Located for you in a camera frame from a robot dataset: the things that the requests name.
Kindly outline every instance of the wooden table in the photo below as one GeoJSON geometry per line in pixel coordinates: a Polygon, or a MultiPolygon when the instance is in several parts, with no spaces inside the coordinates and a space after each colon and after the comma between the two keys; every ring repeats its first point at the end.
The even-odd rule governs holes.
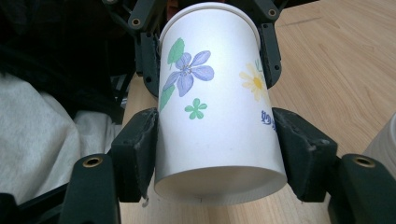
{"type": "MultiPolygon", "coordinates": [[[[282,55],[273,106],[300,114],[338,144],[362,153],[396,112],[394,0],[321,0],[284,10],[276,22],[282,55]]],[[[124,117],[156,106],[134,78],[124,117]]],[[[149,205],[122,204],[122,223],[329,223],[327,201],[302,203],[289,186],[252,203],[206,207],[170,203],[149,189],[149,205]]]]}

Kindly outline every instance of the gray cloth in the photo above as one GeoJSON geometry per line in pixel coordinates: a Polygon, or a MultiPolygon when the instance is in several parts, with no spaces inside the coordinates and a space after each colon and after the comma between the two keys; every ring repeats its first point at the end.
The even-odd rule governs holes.
{"type": "Polygon", "coordinates": [[[67,183],[77,160],[107,153],[119,132],[106,114],[72,120],[52,96],[0,74],[0,192],[24,203],[67,183]]]}

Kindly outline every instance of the cup rim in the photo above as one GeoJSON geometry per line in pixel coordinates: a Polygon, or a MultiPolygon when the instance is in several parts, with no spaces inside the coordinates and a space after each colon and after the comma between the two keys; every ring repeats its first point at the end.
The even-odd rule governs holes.
{"type": "Polygon", "coordinates": [[[225,4],[225,3],[207,2],[207,3],[194,4],[192,6],[189,6],[189,7],[186,7],[184,9],[180,10],[175,16],[173,16],[171,18],[171,20],[169,20],[168,23],[165,24],[165,26],[163,27],[163,31],[161,32],[161,35],[160,35],[160,46],[159,46],[160,53],[163,48],[163,39],[166,36],[166,33],[168,32],[168,30],[171,28],[171,26],[178,19],[182,18],[183,16],[185,16],[193,11],[198,11],[198,10],[202,10],[202,9],[221,9],[221,10],[232,12],[232,13],[238,15],[239,17],[241,17],[242,19],[244,19],[247,22],[247,24],[249,24],[251,30],[253,31],[254,35],[256,36],[257,47],[258,47],[258,49],[260,49],[261,41],[260,41],[259,31],[257,30],[257,27],[254,24],[253,20],[245,12],[243,12],[241,9],[239,9],[237,7],[233,7],[233,6],[225,4]]]}

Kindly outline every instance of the paper cup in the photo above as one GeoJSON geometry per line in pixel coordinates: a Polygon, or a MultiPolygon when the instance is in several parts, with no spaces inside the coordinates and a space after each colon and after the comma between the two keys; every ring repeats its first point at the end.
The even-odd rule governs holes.
{"type": "Polygon", "coordinates": [[[251,19],[197,4],[178,12],[160,41],[156,192],[221,205],[281,189],[287,178],[251,19]]]}
{"type": "Polygon", "coordinates": [[[396,179],[396,113],[373,139],[363,154],[381,161],[396,179]]]}

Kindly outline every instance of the blue flower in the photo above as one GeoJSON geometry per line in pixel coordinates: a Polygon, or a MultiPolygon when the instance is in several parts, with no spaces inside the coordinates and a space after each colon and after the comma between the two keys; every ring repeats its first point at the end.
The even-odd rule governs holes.
{"type": "Polygon", "coordinates": [[[207,62],[209,57],[210,51],[204,50],[195,55],[192,63],[190,63],[191,55],[189,53],[183,53],[176,62],[176,68],[178,68],[179,71],[173,72],[169,76],[165,85],[163,85],[163,91],[166,91],[177,81],[178,95],[181,97],[191,89],[194,83],[194,77],[202,81],[212,80],[215,75],[213,68],[208,65],[202,65],[207,62]]]}

